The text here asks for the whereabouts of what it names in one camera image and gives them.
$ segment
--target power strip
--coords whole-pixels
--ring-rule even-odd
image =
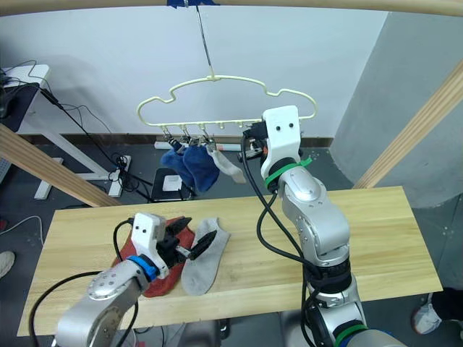
[[[9,161],[4,160],[3,158],[0,158],[0,183],[3,181],[3,179],[7,175],[7,172],[11,165],[12,164]]]

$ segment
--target white sock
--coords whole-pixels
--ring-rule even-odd
[[[220,229],[217,218],[201,221],[196,230],[193,246],[207,233],[217,230],[212,244],[195,260],[187,260],[182,271],[182,287],[189,295],[203,295],[216,279],[218,264],[230,234]]]
[[[224,174],[231,176],[233,178],[233,181],[235,181],[235,183],[240,183],[240,184],[246,183],[246,179],[245,179],[245,176],[243,175],[243,171],[241,170],[241,168],[238,168],[237,166],[235,166],[230,160],[227,159],[225,155],[222,154],[221,151],[209,150],[208,148],[208,154],[214,160],[214,163],[216,164],[217,168],[220,171],[222,171]]]

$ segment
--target green band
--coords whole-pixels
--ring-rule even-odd
[[[351,327],[348,327],[346,330],[344,330],[342,333],[338,335],[336,338],[336,341],[334,343],[334,347],[339,347],[341,345],[341,342],[349,335],[352,333],[355,333],[358,330],[367,330],[368,328],[365,327],[363,324],[358,324],[358,325],[353,325]]]
[[[312,163],[312,158],[307,158],[306,160],[302,160],[299,163],[292,163],[292,164],[283,166],[282,168],[275,171],[273,174],[271,174],[269,177],[266,178],[266,187],[268,188],[268,185],[270,184],[270,182],[272,182],[275,178],[282,175],[285,171],[288,171],[290,168],[295,168],[296,166],[307,166],[310,163]]]

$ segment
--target gray sock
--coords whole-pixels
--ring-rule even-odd
[[[214,283],[218,264],[230,234],[220,229],[217,218],[201,221],[195,234],[193,246],[207,233],[217,230],[212,244],[196,260],[187,260],[182,271],[182,287],[189,295],[203,295]]]

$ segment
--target robotic arm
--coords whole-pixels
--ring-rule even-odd
[[[267,110],[263,122],[253,124],[245,136],[266,146],[261,176],[271,192],[278,191],[285,216],[293,222],[304,258],[317,267],[321,279],[315,287],[316,304],[307,318],[316,346],[400,347],[402,343],[379,330],[366,328],[357,282],[349,263],[349,224],[331,203],[323,183],[300,163],[300,126],[296,106]]]
[[[55,335],[58,346],[110,346],[122,317],[150,282],[165,278],[177,263],[199,257],[216,235],[215,231],[206,234],[188,250],[179,245],[174,235],[185,225],[175,228],[175,223],[166,227],[166,220],[160,216],[135,215],[131,240],[138,255],[92,279],[84,297],[59,320]]]

